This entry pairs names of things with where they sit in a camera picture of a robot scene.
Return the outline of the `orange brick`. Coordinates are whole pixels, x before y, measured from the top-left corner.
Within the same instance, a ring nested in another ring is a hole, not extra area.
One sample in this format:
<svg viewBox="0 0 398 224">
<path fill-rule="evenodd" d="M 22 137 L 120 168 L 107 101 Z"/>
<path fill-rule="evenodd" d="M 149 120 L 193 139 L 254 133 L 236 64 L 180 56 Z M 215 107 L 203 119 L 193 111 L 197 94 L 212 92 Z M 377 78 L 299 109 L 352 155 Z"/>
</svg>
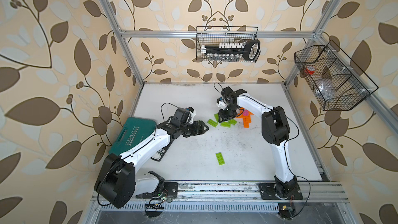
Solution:
<svg viewBox="0 0 398 224">
<path fill-rule="evenodd" d="M 237 114 L 237 116 L 235 118 L 240 118 L 240 116 L 244 113 L 245 109 L 244 108 L 239 108 L 239 113 Z"/>
<path fill-rule="evenodd" d="M 243 117 L 244 128 L 250 128 L 251 118 L 249 116 Z"/>
<path fill-rule="evenodd" d="M 246 121 L 248 122 L 248 123 L 251 123 L 251 116 L 253 115 L 253 113 L 251 113 L 250 111 L 249 111 L 249 115 L 248 116 L 245 116 L 246 117 Z"/>
</svg>

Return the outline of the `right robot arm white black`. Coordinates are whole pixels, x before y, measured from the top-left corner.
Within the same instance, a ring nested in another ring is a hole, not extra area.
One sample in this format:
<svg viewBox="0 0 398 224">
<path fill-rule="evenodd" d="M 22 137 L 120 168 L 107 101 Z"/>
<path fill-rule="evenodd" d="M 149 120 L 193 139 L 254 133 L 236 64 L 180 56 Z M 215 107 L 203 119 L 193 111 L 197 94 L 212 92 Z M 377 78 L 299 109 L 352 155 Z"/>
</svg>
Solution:
<svg viewBox="0 0 398 224">
<path fill-rule="evenodd" d="M 297 178 L 289 167 L 289 140 L 290 126 L 282 107 L 272 107 L 250 96 L 243 89 L 232 90 L 225 87 L 220 91 L 217 99 L 220 108 L 218 122 L 222 123 L 238 117 L 238 110 L 251 112 L 261 120 L 261 134 L 272 149 L 275 165 L 275 189 L 280 195 L 287 194 L 298 186 Z"/>
</svg>

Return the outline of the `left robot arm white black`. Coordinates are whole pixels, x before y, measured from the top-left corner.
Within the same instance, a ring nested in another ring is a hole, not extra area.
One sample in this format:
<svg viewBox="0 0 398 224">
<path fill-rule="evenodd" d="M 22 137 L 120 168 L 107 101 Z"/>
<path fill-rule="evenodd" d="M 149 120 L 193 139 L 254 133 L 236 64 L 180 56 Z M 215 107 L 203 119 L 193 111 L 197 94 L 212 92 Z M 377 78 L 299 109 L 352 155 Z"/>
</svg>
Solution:
<svg viewBox="0 0 398 224">
<path fill-rule="evenodd" d="M 163 201 L 171 196 L 164 178 L 150 171 L 142 176 L 137 172 L 150 159 L 163 157 L 174 140 L 183 136 L 203 135 L 208 126 L 195 121 L 195 110 L 177 108 L 166 121 L 128 118 L 121 133 L 105 158 L 94 190 L 116 208 L 125 206 L 132 197 Z"/>
</svg>

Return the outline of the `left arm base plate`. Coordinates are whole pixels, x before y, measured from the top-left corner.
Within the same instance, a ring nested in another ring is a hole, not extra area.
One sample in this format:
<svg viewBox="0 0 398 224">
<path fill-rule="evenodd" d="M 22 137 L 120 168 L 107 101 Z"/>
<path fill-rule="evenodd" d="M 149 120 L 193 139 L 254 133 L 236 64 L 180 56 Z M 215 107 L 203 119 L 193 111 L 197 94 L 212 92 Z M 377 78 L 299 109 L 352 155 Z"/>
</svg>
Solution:
<svg viewBox="0 0 398 224">
<path fill-rule="evenodd" d="M 163 199 L 173 200 L 178 195 L 178 183 L 177 182 L 165 182 L 161 183 L 154 192 L 143 193 L 135 196 L 137 199 Z"/>
</svg>

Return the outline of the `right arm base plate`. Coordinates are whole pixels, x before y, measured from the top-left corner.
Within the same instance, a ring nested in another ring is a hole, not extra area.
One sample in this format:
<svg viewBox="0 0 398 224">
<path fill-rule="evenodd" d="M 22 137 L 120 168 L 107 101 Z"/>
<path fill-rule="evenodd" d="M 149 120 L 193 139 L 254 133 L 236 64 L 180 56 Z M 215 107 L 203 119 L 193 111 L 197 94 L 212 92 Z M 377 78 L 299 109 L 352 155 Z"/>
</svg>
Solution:
<svg viewBox="0 0 398 224">
<path fill-rule="evenodd" d="M 258 184 L 262 200 L 303 200 L 297 183 L 260 183 Z"/>
</svg>

